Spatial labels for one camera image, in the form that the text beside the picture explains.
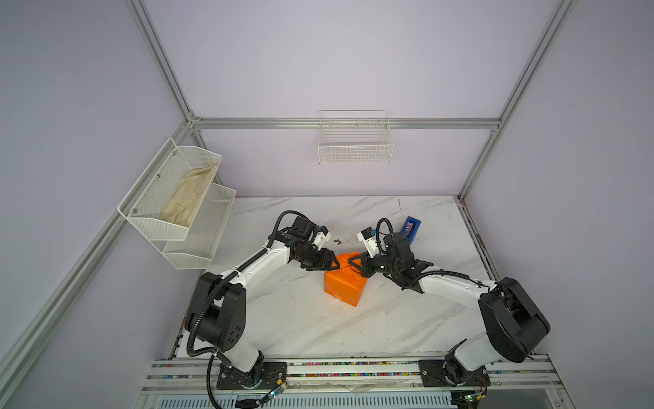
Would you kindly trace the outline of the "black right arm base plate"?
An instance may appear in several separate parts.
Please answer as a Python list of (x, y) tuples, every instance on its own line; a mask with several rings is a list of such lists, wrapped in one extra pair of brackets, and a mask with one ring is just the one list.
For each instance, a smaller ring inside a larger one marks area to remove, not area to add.
[(487, 386), (490, 378), (485, 367), (469, 372), (455, 360), (420, 360), (419, 374), (424, 387)]

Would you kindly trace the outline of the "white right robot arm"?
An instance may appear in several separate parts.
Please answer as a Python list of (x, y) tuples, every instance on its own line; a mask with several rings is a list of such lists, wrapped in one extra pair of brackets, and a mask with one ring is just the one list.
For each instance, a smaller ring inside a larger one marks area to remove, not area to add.
[(401, 290), (447, 298), (478, 313), (484, 330), (448, 351), (443, 371), (461, 384), (496, 361), (523, 362), (550, 333), (551, 326), (521, 284), (512, 278), (483, 281), (436, 267), (432, 262), (385, 252), (347, 258), (365, 278), (382, 274)]

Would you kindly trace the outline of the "orange wrapping paper sheet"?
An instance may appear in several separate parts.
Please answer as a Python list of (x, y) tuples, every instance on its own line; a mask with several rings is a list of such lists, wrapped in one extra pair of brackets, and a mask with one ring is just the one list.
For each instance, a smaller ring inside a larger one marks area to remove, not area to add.
[(347, 263), (347, 259), (358, 254), (358, 252), (351, 252), (338, 255), (341, 268), (324, 273), (325, 292), (353, 307), (358, 306), (367, 284), (367, 279), (362, 278), (359, 272)]

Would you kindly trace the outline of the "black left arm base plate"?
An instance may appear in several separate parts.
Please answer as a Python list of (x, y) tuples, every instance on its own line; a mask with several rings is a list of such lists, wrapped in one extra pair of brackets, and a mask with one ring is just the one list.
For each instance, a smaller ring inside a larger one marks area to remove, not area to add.
[(217, 390), (271, 390), (285, 380), (288, 364), (282, 361), (264, 361), (244, 373), (235, 367), (221, 365), (216, 380)]

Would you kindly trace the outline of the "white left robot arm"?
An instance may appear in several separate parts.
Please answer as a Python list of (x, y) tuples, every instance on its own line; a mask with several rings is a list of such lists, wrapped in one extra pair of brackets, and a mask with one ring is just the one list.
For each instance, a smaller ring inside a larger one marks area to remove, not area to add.
[(327, 248), (292, 240), (275, 240), (236, 268), (221, 274), (203, 274), (192, 295), (185, 317), (188, 332), (186, 354), (215, 355), (221, 363), (249, 373), (262, 360), (261, 352), (245, 337), (248, 289), (261, 284), (289, 262), (306, 271), (332, 271), (340, 267), (336, 254)]

